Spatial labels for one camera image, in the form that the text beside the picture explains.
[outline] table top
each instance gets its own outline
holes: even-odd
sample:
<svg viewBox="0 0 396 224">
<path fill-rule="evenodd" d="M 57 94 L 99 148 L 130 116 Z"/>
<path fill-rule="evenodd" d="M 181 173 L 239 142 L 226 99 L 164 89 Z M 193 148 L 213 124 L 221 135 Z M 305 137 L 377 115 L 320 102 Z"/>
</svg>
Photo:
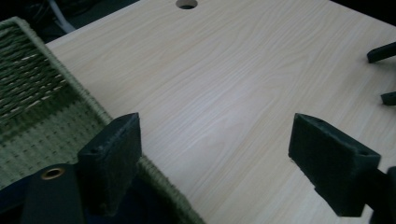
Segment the table top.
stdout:
<svg viewBox="0 0 396 224">
<path fill-rule="evenodd" d="M 294 113 L 396 164 L 396 29 L 328 0 L 142 0 L 48 44 L 113 116 L 139 112 L 144 153 L 207 223 L 337 217 L 288 157 Z"/>
</svg>

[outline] round hole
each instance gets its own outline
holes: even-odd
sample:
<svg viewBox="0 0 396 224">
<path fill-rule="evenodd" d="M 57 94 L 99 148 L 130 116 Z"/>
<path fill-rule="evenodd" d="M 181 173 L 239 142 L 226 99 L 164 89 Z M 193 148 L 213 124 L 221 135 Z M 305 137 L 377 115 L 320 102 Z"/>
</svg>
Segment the round hole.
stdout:
<svg viewBox="0 0 396 224">
<path fill-rule="evenodd" d="M 64 173 L 64 168 L 53 168 L 44 172 L 41 175 L 41 178 L 44 180 L 50 180 L 61 176 L 63 173 Z"/>
<path fill-rule="evenodd" d="M 196 0 L 177 0 L 176 6 L 181 9 L 193 9 L 198 6 L 198 2 Z"/>
</svg>

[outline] woven basket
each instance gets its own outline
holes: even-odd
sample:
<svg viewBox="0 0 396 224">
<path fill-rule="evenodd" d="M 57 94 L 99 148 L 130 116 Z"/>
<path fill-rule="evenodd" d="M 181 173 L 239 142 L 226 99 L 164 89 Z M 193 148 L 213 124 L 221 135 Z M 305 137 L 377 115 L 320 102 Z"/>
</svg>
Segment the woven basket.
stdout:
<svg viewBox="0 0 396 224">
<path fill-rule="evenodd" d="M 110 121 L 25 21 L 0 22 L 0 189 L 46 166 L 76 163 Z M 139 168 L 178 223 L 204 223 L 147 157 Z"/>
</svg>

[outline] black foam pad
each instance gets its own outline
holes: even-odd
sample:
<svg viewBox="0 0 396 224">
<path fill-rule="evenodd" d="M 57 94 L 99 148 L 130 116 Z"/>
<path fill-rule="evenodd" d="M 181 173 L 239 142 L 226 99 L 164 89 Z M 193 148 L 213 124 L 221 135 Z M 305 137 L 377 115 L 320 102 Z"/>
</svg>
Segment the black foam pad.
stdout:
<svg viewBox="0 0 396 224">
<path fill-rule="evenodd" d="M 379 154 L 321 119 L 296 114 L 289 156 L 338 216 L 361 216 L 364 176 L 376 170 Z"/>
<path fill-rule="evenodd" d="M 138 114 L 114 119 L 78 153 L 83 201 L 93 214 L 117 213 L 141 155 Z"/>
</svg>

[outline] metal grommet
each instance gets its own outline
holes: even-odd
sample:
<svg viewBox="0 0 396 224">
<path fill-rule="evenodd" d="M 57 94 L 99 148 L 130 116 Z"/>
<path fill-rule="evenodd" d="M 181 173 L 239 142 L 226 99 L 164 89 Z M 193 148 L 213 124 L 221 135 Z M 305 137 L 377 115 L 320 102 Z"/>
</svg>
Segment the metal grommet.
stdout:
<svg viewBox="0 0 396 224">
<path fill-rule="evenodd" d="M 41 175 L 41 179 L 43 179 L 43 180 L 51 180 L 51 179 L 54 179 L 54 178 L 57 178 L 57 177 L 61 176 L 63 173 L 64 173 L 64 168 L 62 168 L 62 167 L 52 168 L 52 169 L 49 169 L 49 170 L 45 171 Z"/>
</svg>

